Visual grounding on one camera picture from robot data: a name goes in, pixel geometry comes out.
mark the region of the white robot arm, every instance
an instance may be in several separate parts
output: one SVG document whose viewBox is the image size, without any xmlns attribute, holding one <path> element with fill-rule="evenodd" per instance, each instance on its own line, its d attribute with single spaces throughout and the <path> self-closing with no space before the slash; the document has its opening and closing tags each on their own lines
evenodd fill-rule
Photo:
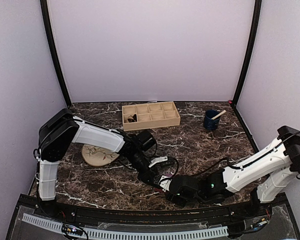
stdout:
<svg viewBox="0 0 300 240">
<path fill-rule="evenodd" d="M 102 147 L 126 157 L 138 171 L 138 179 L 151 186 L 162 188 L 166 198 L 184 205 L 197 199 L 202 203 L 221 203 L 249 183 L 270 174 L 267 180 L 251 193 L 259 204 L 273 201 L 287 184 L 300 174 L 300 132 L 283 126 L 279 137 L 268 146 L 247 158 L 213 172 L 204 179 L 189 175 L 174 177 L 158 174 L 156 163 L 167 157 L 147 159 L 144 152 L 156 144 L 147 131 L 138 135 L 107 129 L 73 116 L 63 109 L 39 130 L 39 188 L 41 201 L 54 201 L 58 164 L 70 143 Z"/>
</svg>

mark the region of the wooden compartment tray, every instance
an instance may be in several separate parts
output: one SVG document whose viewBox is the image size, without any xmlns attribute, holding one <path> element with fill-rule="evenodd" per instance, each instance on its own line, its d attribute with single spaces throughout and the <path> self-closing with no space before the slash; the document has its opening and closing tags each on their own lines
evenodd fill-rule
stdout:
<svg viewBox="0 0 300 240">
<path fill-rule="evenodd" d="M 128 122 L 136 115 L 137 121 Z M 180 125 L 180 115 L 173 101 L 122 106 L 124 131 L 154 129 Z"/>
</svg>

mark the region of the blue mug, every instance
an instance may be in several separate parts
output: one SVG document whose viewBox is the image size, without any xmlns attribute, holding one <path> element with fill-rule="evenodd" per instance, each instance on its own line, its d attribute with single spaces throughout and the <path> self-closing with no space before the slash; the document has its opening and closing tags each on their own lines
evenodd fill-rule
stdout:
<svg viewBox="0 0 300 240">
<path fill-rule="evenodd" d="M 209 131 L 216 130 L 218 128 L 220 117 L 212 120 L 212 118 L 218 115 L 219 112 L 217 110 L 208 110 L 204 114 L 203 126 L 205 129 Z"/>
</svg>

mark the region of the marble surface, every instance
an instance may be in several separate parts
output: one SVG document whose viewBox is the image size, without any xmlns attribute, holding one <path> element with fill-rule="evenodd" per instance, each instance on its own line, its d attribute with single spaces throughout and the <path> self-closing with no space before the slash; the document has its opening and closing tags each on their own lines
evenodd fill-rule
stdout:
<svg viewBox="0 0 300 240">
<path fill-rule="evenodd" d="M 78 117 L 112 129 L 122 128 L 122 105 L 135 102 L 75 103 L 70 108 Z M 223 157 L 230 157 L 235 164 L 253 155 L 253 149 L 232 108 L 226 102 L 175 102 L 181 117 L 180 126 L 151 129 L 158 142 L 157 155 L 178 159 L 178 174 L 191 175 L 207 169 Z M 211 132 L 203 127 L 206 110 L 226 110 L 217 130 Z M 82 158 L 83 145 L 72 143 L 58 169 L 56 187 L 57 201 L 77 206 L 114 210 L 179 210 L 207 207 L 190 202 L 181 208 L 165 199 L 165 195 L 137 180 L 137 172 L 127 169 L 118 161 L 104 167 L 88 165 Z M 154 147 L 148 151 L 150 156 Z M 221 162 L 207 174 L 225 167 Z M 175 167 L 162 169 L 161 173 L 172 174 Z M 261 179 L 244 187 L 223 205 L 245 202 L 250 192 Z M 36 195 L 35 186 L 31 196 Z"/>
</svg>

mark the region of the wooden coaster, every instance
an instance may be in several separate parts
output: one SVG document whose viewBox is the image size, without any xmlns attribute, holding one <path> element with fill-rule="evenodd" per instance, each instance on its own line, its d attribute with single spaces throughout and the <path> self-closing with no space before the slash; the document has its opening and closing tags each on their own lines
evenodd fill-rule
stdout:
<svg viewBox="0 0 300 240">
<path fill-rule="evenodd" d="M 94 167 L 110 164 L 119 157 L 119 154 L 108 149 L 88 144 L 83 145 L 81 153 L 86 163 Z"/>
</svg>

